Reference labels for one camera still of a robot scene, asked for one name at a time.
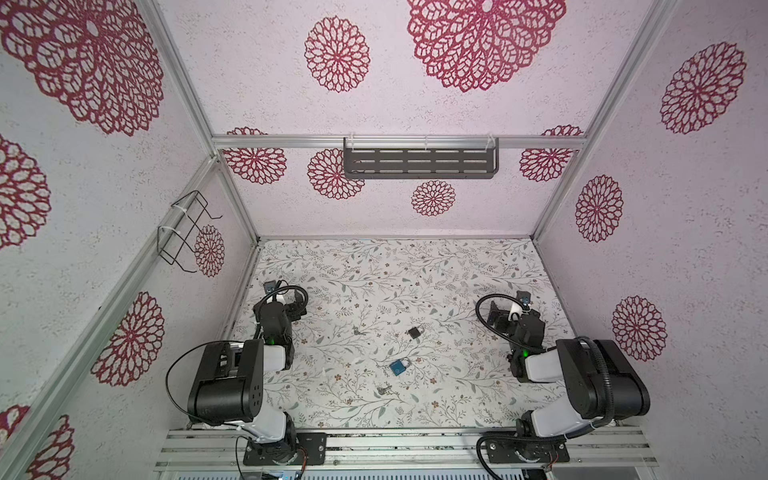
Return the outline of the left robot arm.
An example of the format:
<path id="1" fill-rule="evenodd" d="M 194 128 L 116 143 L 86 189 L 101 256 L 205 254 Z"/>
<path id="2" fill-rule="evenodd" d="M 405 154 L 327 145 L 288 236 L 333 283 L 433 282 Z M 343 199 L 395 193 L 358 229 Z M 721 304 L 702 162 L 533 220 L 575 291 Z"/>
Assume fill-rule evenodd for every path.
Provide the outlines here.
<path id="1" fill-rule="evenodd" d="M 301 291 L 291 302 L 280 294 L 267 296 L 254 306 L 252 339 L 204 345 L 184 408 L 188 418 L 243 432 L 250 452 L 267 462 L 294 461 L 300 451 L 295 423 L 268 404 L 264 380 L 293 366 L 293 324 L 306 314 L 307 303 Z"/>

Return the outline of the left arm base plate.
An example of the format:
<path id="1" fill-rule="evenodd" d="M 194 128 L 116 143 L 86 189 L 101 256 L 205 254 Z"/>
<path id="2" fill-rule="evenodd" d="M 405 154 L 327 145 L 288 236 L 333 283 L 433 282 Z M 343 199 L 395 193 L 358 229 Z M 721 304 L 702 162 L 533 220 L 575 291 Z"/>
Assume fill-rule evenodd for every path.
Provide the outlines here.
<path id="1" fill-rule="evenodd" d="M 245 466 L 318 466 L 325 463 L 327 435 L 325 433 L 289 434 L 271 443 L 249 442 L 243 457 Z"/>

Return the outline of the blue padlock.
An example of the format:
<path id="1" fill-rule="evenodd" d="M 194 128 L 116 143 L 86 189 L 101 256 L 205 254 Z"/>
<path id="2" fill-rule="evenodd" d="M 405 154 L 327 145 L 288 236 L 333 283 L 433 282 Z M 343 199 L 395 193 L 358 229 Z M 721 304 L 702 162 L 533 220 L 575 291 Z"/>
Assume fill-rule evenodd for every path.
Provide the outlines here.
<path id="1" fill-rule="evenodd" d="M 389 365 L 389 369 L 391 370 L 393 375 L 400 376 L 403 373 L 405 373 L 410 366 L 411 366 L 411 361 L 408 358 L 400 358 L 393 361 Z"/>

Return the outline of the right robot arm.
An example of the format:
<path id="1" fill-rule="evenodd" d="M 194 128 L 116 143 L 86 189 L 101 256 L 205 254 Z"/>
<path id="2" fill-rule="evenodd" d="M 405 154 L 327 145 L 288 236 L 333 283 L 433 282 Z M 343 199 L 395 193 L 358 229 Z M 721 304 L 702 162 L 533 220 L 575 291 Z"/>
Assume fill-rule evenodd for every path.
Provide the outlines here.
<path id="1" fill-rule="evenodd" d="M 510 345 L 507 360 L 519 382 L 564 383 L 563 396 L 516 421 L 516 437 L 522 441 L 563 442 L 649 412 L 650 393 L 614 341 L 577 336 L 544 347 L 545 322 L 525 292 L 483 296 L 475 315 Z"/>

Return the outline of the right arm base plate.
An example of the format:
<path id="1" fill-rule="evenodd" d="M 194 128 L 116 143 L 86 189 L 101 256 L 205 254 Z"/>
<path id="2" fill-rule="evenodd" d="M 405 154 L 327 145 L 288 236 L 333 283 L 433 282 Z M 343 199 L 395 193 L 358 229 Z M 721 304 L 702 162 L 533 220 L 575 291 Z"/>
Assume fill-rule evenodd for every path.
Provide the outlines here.
<path id="1" fill-rule="evenodd" d="M 478 441 L 493 464 L 567 463 L 571 460 L 564 437 L 520 437 L 511 432 L 488 433 Z"/>

